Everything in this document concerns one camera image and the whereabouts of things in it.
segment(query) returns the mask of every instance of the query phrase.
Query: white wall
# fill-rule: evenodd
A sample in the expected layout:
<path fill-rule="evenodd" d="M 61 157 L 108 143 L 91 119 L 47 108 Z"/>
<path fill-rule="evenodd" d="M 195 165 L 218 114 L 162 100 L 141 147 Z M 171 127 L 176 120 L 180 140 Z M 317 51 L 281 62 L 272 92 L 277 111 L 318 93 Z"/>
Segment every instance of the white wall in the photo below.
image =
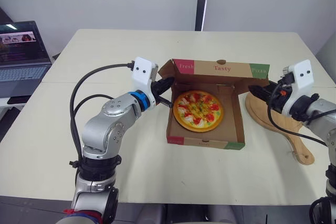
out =
<path fill-rule="evenodd" d="M 336 82 L 336 34 L 333 34 L 322 49 L 316 54 L 330 77 Z"/>
<path fill-rule="evenodd" d="M 208 0 L 206 31 L 293 31 L 316 54 L 335 32 L 336 0 Z"/>
<path fill-rule="evenodd" d="M 36 21 L 49 56 L 60 53 L 79 28 L 194 30 L 196 5 L 197 0 L 0 0 L 12 20 Z"/>

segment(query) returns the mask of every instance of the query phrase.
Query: laptop screen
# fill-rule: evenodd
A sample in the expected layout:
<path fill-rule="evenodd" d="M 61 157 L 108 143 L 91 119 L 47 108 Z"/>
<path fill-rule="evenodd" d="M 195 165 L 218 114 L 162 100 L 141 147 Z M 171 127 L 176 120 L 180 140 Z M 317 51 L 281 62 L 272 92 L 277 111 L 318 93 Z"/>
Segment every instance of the laptop screen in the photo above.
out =
<path fill-rule="evenodd" d="M 35 22 L 0 25 L 0 66 L 50 63 Z"/>

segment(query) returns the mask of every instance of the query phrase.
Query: pizza box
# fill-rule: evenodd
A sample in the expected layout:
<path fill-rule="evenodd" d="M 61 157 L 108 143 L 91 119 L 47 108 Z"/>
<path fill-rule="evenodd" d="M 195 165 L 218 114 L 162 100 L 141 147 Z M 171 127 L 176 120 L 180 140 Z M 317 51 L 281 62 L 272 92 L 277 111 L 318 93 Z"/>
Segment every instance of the pizza box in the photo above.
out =
<path fill-rule="evenodd" d="M 269 65 L 234 63 L 225 60 L 169 60 L 160 70 L 162 78 L 174 77 L 172 102 L 188 90 L 203 90 L 221 102 L 224 117 L 211 131 L 193 132 L 182 127 L 170 109 L 167 141 L 170 144 L 195 145 L 240 150 L 245 146 L 243 120 L 238 95 L 249 85 L 268 85 Z"/>

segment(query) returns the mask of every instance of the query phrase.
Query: laptop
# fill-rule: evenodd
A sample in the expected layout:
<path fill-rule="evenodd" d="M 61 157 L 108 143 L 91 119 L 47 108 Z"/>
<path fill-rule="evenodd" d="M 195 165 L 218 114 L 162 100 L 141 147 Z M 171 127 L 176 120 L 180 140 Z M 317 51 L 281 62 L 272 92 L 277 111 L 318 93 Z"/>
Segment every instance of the laptop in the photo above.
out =
<path fill-rule="evenodd" d="M 0 98 L 31 95 L 50 66 L 34 21 L 0 25 Z"/>

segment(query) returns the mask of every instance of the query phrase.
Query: pizza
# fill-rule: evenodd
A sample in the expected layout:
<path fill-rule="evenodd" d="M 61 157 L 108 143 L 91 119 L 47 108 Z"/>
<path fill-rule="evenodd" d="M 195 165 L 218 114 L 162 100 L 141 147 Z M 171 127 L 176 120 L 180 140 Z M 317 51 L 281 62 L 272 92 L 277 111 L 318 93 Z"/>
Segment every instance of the pizza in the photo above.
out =
<path fill-rule="evenodd" d="M 181 94 L 174 102 L 173 112 L 181 126 L 196 132 L 213 130 L 224 115 L 217 98 L 201 90 Z"/>

